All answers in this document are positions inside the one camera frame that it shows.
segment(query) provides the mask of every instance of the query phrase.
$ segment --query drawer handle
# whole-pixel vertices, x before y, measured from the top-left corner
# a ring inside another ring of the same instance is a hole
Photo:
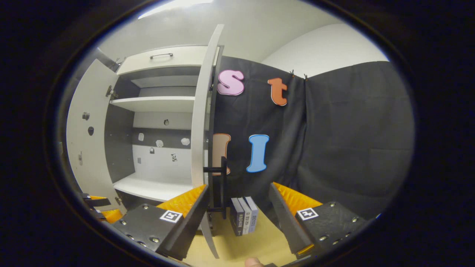
[[[165,53],[165,54],[153,55],[153,56],[150,56],[150,59],[153,59],[153,57],[156,57],[156,56],[163,56],[163,55],[169,55],[170,57],[172,57],[172,56],[173,56],[173,53]]]

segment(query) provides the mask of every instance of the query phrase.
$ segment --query white shelf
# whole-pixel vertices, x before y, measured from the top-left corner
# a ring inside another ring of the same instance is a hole
[[[117,99],[113,105],[134,112],[193,112],[194,96],[146,96]]]
[[[162,183],[142,180],[135,173],[114,183],[114,188],[137,196],[156,201],[167,201],[193,189],[193,186],[184,184]]]

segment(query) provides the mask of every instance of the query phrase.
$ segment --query book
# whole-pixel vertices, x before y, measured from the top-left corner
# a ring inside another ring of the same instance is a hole
[[[245,197],[247,205],[251,209],[251,225],[249,226],[249,233],[252,233],[256,230],[256,224],[257,224],[257,215],[259,213],[259,210],[257,209],[257,205],[254,203],[254,200],[252,200],[251,197]]]
[[[244,209],[241,207],[241,204],[239,203],[237,198],[231,198],[229,216],[229,220],[231,221],[231,226],[233,227],[234,234],[237,237],[242,236],[244,226]]]
[[[247,235],[249,233],[249,226],[251,226],[251,209],[244,201],[244,198],[238,198],[242,209],[244,210],[244,226],[242,228],[242,234]]]

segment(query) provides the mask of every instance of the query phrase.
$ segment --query blue letter i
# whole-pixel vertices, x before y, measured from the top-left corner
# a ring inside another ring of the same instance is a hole
[[[265,134],[254,134],[249,137],[252,144],[251,164],[246,169],[247,172],[261,172],[267,168],[264,164],[264,155],[266,153],[266,143],[269,136]]]

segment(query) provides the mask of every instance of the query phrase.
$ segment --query cabinet door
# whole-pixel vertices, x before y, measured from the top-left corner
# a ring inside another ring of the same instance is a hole
[[[118,75],[94,60],[84,73],[74,92],[66,125],[67,153],[76,181],[84,193],[107,197],[111,205],[99,210],[126,209],[118,198],[105,160],[104,126],[110,95],[105,96],[109,86],[114,88]],[[83,113],[89,118],[83,119]]]

